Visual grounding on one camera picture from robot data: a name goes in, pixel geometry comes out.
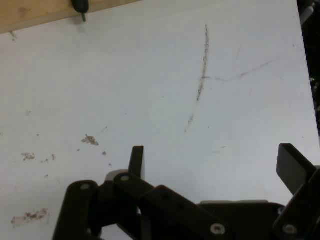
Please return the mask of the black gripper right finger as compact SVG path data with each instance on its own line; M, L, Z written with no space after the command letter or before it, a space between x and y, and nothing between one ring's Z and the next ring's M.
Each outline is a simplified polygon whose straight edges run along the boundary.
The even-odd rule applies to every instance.
M320 238L320 169L292 144L278 148L276 172L292 194L272 230L279 240Z

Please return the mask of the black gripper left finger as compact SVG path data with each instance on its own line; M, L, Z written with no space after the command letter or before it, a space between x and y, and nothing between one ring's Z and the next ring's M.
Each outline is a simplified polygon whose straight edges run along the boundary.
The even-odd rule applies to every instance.
M134 240L224 240L227 225L169 188L142 178L144 148L132 148L128 169L98 185L72 183L54 230L55 240L99 240L117 225Z

